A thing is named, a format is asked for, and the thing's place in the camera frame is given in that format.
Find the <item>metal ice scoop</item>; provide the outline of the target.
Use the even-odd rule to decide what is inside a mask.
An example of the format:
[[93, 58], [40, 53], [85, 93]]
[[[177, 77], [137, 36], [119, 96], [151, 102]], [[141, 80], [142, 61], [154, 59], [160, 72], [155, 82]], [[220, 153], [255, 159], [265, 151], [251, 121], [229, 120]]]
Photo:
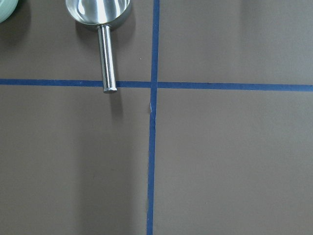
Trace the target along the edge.
[[131, 11], [130, 0], [66, 0], [68, 13], [98, 33], [103, 92], [117, 92], [111, 30], [120, 27]]

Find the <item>green bowl of ice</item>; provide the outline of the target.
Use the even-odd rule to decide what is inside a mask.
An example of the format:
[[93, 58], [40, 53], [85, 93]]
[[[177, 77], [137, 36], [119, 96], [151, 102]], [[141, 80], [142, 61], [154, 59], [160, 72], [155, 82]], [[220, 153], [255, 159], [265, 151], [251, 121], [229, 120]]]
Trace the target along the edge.
[[18, 0], [0, 0], [0, 23], [7, 20], [14, 12]]

